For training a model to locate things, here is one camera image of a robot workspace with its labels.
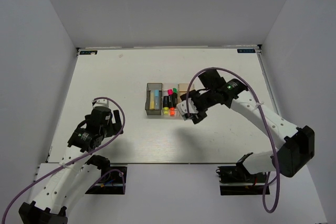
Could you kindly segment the green cap highlighter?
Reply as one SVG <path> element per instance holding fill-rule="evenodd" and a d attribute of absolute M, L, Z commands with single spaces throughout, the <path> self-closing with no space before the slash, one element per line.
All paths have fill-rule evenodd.
<path fill-rule="evenodd" d="M 178 103 L 177 88 L 173 88 L 172 98 L 173 98 L 173 107 L 175 108 Z"/>

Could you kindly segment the orange cap highlighter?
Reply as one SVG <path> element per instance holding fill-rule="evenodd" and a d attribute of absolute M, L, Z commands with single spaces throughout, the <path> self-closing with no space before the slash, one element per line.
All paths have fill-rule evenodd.
<path fill-rule="evenodd" d="M 169 110 L 170 110 L 170 116 L 175 116 L 175 107 L 176 107 L 176 101 L 174 94 L 169 94 Z"/>

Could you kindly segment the yellow cap highlighter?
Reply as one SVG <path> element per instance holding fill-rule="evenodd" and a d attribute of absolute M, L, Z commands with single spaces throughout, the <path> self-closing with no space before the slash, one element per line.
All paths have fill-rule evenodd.
<path fill-rule="evenodd" d="M 163 97 L 163 114 L 169 115 L 169 113 L 170 113 L 169 96 L 165 95 Z"/>

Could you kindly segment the blue eraser stick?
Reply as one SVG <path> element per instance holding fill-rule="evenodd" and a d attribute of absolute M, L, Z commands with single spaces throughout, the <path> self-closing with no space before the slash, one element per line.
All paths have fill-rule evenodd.
<path fill-rule="evenodd" d="M 160 91 L 159 90 L 154 90 L 154 109 L 159 110 L 160 109 Z"/>

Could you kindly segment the cream eraser stick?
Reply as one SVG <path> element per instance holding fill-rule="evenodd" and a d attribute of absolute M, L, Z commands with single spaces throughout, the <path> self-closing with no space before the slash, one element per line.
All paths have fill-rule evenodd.
<path fill-rule="evenodd" d="M 155 93 L 154 93 L 154 90 L 150 91 L 149 109 L 150 110 L 154 110 L 155 109 Z"/>

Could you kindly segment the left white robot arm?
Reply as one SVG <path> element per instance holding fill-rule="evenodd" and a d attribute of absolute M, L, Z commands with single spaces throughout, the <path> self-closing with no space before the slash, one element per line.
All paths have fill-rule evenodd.
<path fill-rule="evenodd" d="M 122 109 L 95 106 L 78 124 L 67 142 L 58 167 L 44 177 L 47 184 L 31 202 L 19 208 L 23 223 L 67 223 L 68 214 L 78 200 L 98 181 L 110 178 L 108 158 L 97 155 L 103 140 L 115 140 L 123 134 Z"/>

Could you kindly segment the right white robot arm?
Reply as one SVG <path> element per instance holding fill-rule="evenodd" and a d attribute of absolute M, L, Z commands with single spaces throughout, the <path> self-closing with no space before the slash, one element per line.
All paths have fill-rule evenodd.
<path fill-rule="evenodd" d="M 215 69 L 207 69 L 199 76 L 205 92 L 188 89 L 181 95 L 177 110 L 184 120 L 194 124 L 207 117 L 207 110 L 217 104 L 245 117 L 270 138 L 271 150 L 248 153 L 236 162 L 235 174 L 250 181 L 258 173 L 277 172 L 293 177 L 314 157 L 314 131 L 286 121 L 260 102 L 255 92 L 243 81 L 225 81 Z"/>

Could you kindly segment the clear plastic bin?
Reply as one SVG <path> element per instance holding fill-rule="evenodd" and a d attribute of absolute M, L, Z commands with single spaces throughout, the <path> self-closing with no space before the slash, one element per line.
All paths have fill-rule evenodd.
<path fill-rule="evenodd" d="M 167 93 L 168 89 L 172 89 L 173 90 L 173 88 L 177 88 L 177 92 L 178 92 L 178 85 L 177 85 L 177 83 L 164 83 L 163 84 L 163 96 L 162 96 L 162 98 L 165 95 L 168 95 L 168 93 Z M 179 114 L 177 108 L 175 108 L 175 116 L 170 116 L 170 114 L 169 115 L 164 115 L 163 114 L 163 117 L 165 119 L 178 119 L 180 117 L 180 114 Z"/>

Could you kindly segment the dark grey plastic bin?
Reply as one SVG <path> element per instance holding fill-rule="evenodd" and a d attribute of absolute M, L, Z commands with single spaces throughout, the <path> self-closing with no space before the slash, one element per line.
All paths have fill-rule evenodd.
<path fill-rule="evenodd" d="M 159 90 L 160 91 L 160 109 L 159 110 L 150 110 L 150 91 Z M 161 116 L 162 115 L 162 96 L 163 96 L 163 84 L 162 83 L 147 83 L 146 85 L 146 102 L 145 102 L 145 111 L 148 116 Z"/>

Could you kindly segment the right blue table label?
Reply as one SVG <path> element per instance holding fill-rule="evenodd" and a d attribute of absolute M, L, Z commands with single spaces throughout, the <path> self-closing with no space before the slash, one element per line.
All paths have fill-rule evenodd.
<path fill-rule="evenodd" d="M 255 49 L 237 49 L 239 54 L 255 54 Z"/>

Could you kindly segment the blue table label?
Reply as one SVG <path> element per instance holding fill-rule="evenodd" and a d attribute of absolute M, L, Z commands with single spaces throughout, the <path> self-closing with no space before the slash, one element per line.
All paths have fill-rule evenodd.
<path fill-rule="evenodd" d="M 97 50 L 82 50 L 79 52 L 80 55 L 96 55 L 97 53 Z"/>
<path fill-rule="evenodd" d="M 255 54 L 255 49 L 237 49 L 239 54 Z"/>

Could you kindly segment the left blue table label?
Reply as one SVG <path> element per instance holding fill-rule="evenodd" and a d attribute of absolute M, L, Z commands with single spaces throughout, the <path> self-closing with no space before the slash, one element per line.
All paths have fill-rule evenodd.
<path fill-rule="evenodd" d="M 82 50 L 79 52 L 80 55 L 96 55 L 97 53 L 97 50 Z"/>

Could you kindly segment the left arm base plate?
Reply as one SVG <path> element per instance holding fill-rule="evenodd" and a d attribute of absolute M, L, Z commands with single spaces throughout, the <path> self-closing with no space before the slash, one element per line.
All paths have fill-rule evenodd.
<path fill-rule="evenodd" d="M 101 171 L 100 180 L 91 186 L 87 195 L 124 195 L 127 182 L 127 166 L 110 165 Z"/>

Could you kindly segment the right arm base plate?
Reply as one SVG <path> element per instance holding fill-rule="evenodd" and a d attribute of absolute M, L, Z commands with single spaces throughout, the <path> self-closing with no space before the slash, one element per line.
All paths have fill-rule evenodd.
<path fill-rule="evenodd" d="M 266 182 L 266 173 L 251 176 L 240 175 L 236 166 L 219 166 L 216 169 L 219 177 L 221 196 L 254 196 L 262 195 Z"/>

